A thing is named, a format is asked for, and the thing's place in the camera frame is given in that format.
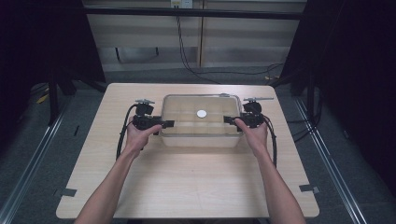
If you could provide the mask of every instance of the gray carpet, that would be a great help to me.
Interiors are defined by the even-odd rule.
[[[279,73],[280,67],[271,71],[271,76]],[[213,68],[206,71],[230,71],[231,68]],[[233,68],[233,71],[257,73],[263,67]],[[264,85],[268,82],[261,75],[206,74],[202,77],[216,80],[221,84]],[[152,70],[141,72],[117,72],[106,74],[110,82],[135,83],[210,83],[198,78],[185,69]],[[66,186],[78,154],[91,127],[103,94],[92,90],[83,83],[76,83],[77,94],[73,97],[64,116],[64,121],[53,139],[35,178],[24,197],[13,223],[71,223],[56,217],[56,207],[60,198],[53,196],[56,189]],[[276,88],[279,101],[287,120],[301,119],[288,85]],[[21,172],[35,151],[49,118],[48,102],[36,105],[33,102],[26,111],[26,119],[20,123],[20,131],[8,146],[8,151],[0,160],[1,204],[12,191]],[[305,128],[303,123],[290,123],[291,133],[299,133]],[[332,111],[323,106],[318,129],[331,151],[336,164],[357,199],[368,223],[396,223],[396,202],[381,179],[364,161],[353,140],[346,139],[343,127],[337,122]],[[308,223],[353,223],[330,176],[308,135],[299,141],[297,149],[301,156],[308,179],[320,188],[316,194],[320,214]],[[114,220],[113,223],[126,223]]]

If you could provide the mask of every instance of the transparent plastic box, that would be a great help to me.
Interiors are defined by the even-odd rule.
[[[175,127],[162,129],[160,136],[169,147],[235,147],[243,133],[224,123],[224,116],[238,117],[241,103],[229,94],[166,95],[163,120]]]

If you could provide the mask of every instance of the forearm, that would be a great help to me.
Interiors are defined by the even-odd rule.
[[[275,168],[266,148],[257,160],[262,173],[268,212],[272,223],[305,223],[300,205]]]
[[[110,223],[133,159],[120,155],[104,181],[85,203],[75,223]]]

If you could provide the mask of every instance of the white circular label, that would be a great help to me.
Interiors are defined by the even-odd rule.
[[[203,119],[204,117],[206,117],[206,111],[198,110],[197,116],[198,116],[198,118]]]

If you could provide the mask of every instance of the table top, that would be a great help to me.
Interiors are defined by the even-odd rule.
[[[128,108],[137,99],[154,101],[152,115],[161,115],[167,94],[220,94],[274,97],[259,101],[262,113],[274,124],[277,169],[296,197],[305,217],[318,215],[309,184],[288,124],[272,87],[200,84],[110,84],[99,106],[78,157],[68,189],[56,214],[76,218],[82,206],[103,181],[116,159],[120,130]],[[271,136],[268,150],[272,155]],[[149,137],[133,162],[114,217],[221,218],[268,217],[262,177],[257,160],[242,136],[236,147],[166,147],[158,135]]]

